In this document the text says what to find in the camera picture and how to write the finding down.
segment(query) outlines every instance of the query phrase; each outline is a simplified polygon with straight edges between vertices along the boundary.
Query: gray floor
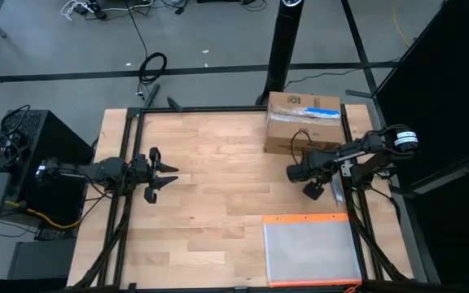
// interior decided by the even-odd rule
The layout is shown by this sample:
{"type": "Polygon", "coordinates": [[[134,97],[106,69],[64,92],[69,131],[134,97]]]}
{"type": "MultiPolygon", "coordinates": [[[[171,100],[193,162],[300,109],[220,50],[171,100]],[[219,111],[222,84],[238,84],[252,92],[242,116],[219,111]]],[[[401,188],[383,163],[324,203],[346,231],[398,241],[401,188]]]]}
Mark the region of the gray floor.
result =
{"type": "MultiPolygon", "coordinates": [[[[59,14],[66,1],[3,3],[0,26],[9,37],[0,38],[0,76],[138,69],[144,53],[129,17],[99,21],[83,20],[73,14],[70,22],[59,14]]],[[[151,10],[148,17],[136,14],[135,18],[148,52],[165,53],[168,68],[266,64],[278,0],[267,2],[265,10],[249,12],[238,3],[197,4],[190,0],[181,15],[159,8],[151,10]]],[[[101,3],[104,8],[123,7],[121,0],[101,3]]],[[[398,24],[412,42],[441,3],[441,0],[350,0],[369,60],[399,58],[407,49],[392,22],[393,5],[397,5],[398,24]]],[[[124,13],[111,11],[108,16],[124,13]]],[[[292,62],[359,62],[340,0],[306,0],[292,62]]],[[[288,77],[298,79],[319,72],[322,71],[291,71],[288,77]]],[[[373,73],[379,84],[389,69],[373,69],[373,73]]],[[[167,96],[183,106],[251,105],[264,81],[265,72],[161,77],[158,82],[162,89],[155,106],[166,107],[167,96]]],[[[29,103],[34,109],[52,110],[90,143],[99,133],[106,108],[142,105],[134,95],[136,87],[137,79],[132,77],[3,83],[0,119],[8,109],[29,103]]],[[[292,84],[287,91],[338,95],[345,103],[366,103],[375,117],[369,99],[346,96],[346,89],[368,92],[362,71],[343,77],[310,79],[292,84]]],[[[10,228],[4,229],[8,234],[18,234],[18,230],[10,228]]],[[[5,251],[13,249],[15,240],[21,239],[0,238],[0,278],[7,275],[11,253],[7,256],[5,251]]]]}

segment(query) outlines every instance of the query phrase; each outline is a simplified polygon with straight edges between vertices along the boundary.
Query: cardboard box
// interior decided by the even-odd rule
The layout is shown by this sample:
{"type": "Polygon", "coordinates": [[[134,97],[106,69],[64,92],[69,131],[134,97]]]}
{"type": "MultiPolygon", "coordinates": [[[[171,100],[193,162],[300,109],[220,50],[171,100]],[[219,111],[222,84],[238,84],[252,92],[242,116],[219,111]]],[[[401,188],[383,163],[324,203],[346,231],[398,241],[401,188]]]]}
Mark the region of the cardboard box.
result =
{"type": "Polygon", "coordinates": [[[313,148],[333,149],[344,143],[340,98],[271,92],[264,152],[290,155],[291,140],[296,133],[295,155],[313,148]],[[307,132],[312,142],[298,130],[307,132]]]}

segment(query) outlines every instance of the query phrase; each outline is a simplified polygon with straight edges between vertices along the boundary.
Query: wooden table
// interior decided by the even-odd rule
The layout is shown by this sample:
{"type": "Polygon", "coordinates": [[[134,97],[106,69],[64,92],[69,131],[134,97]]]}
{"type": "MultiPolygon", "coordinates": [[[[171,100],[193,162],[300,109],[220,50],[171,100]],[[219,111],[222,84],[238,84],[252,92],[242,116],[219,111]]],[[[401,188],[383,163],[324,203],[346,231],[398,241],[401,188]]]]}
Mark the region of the wooden table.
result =
{"type": "MultiPolygon", "coordinates": [[[[346,107],[352,134],[359,138],[371,129],[366,105],[346,107]]],[[[106,110],[95,160],[118,156],[125,113],[106,110]]],[[[135,126],[134,120],[127,160],[135,126]]],[[[261,215],[346,212],[335,204],[331,188],[313,201],[302,194],[304,184],[290,183],[285,173],[290,156],[263,153],[264,112],[148,113],[143,129],[140,152],[159,147],[163,162],[180,171],[178,180],[159,192],[157,204],[143,198],[145,186],[134,192],[122,288],[131,282],[138,288],[267,286],[261,215]]],[[[375,179],[373,186],[390,195],[387,182],[375,179]]],[[[98,194],[90,189],[87,196],[98,194]]],[[[374,191],[366,197],[377,243],[411,276],[395,210],[374,191]]],[[[68,285],[100,253],[109,203],[101,201],[82,222],[68,285]]],[[[115,259],[114,252],[107,283],[115,259]]]]}

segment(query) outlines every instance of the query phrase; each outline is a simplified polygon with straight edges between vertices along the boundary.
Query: yellow cable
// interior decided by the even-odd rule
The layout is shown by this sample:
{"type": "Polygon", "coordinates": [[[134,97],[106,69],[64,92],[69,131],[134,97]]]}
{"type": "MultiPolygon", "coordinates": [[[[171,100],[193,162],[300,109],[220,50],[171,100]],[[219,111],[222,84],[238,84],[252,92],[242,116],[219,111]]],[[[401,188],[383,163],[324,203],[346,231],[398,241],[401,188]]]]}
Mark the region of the yellow cable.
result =
{"type": "Polygon", "coordinates": [[[394,5],[392,7],[392,18],[394,19],[394,24],[396,25],[396,30],[397,32],[401,35],[401,37],[403,38],[403,42],[405,43],[405,45],[407,47],[410,47],[410,43],[408,42],[408,40],[406,40],[406,37],[405,37],[405,34],[401,31],[401,28],[399,27],[399,25],[397,24],[397,16],[396,16],[396,5],[397,5],[397,0],[394,0],[394,5]]]}
{"type": "MultiPolygon", "coordinates": [[[[5,200],[5,204],[8,204],[9,206],[12,206],[14,208],[19,208],[21,206],[20,204],[11,202],[10,200],[5,200]]],[[[81,223],[81,219],[79,219],[75,223],[72,223],[70,225],[60,225],[60,224],[57,224],[57,223],[53,222],[47,215],[45,215],[42,212],[38,212],[38,211],[36,211],[34,209],[31,209],[31,208],[27,208],[26,212],[30,212],[30,213],[33,213],[35,215],[40,216],[41,218],[45,219],[45,221],[47,221],[48,224],[53,225],[54,227],[59,228],[59,229],[69,229],[69,228],[75,227],[75,226],[79,225],[79,223],[81,223]]]]}

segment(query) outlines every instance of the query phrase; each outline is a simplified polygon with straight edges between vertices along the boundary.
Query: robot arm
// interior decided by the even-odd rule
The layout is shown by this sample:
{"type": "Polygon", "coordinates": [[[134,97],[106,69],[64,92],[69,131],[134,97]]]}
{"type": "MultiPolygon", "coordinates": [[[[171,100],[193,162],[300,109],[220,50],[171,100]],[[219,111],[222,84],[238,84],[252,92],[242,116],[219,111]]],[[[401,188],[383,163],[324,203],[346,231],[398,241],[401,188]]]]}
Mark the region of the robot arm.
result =
{"type": "Polygon", "coordinates": [[[36,171],[36,179],[41,181],[63,178],[65,180],[88,181],[104,187],[106,192],[130,195],[138,184],[148,183],[144,198],[148,203],[156,203],[155,190],[175,181],[177,176],[158,177],[156,172],[177,172],[177,168],[160,162],[161,154],[156,147],[150,149],[151,165],[144,154],[138,154],[127,164],[122,158],[111,157],[89,165],[65,164],[57,159],[43,160],[36,171]]]}
{"type": "Polygon", "coordinates": [[[339,146],[334,150],[311,150],[299,164],[287,167],[290,181],[308,181],[303,192],[311,199],[318,199],[323,192],[322,185],[332,179],[345,161],[362,155],[374,154],[364,164],[350,168],[354,186],[370,183],[374,173],[396,160],[411,158],[418,147],[415,132],[405,125],[392,125],[380,131],[369,131],[363,138],[339,146]]]}

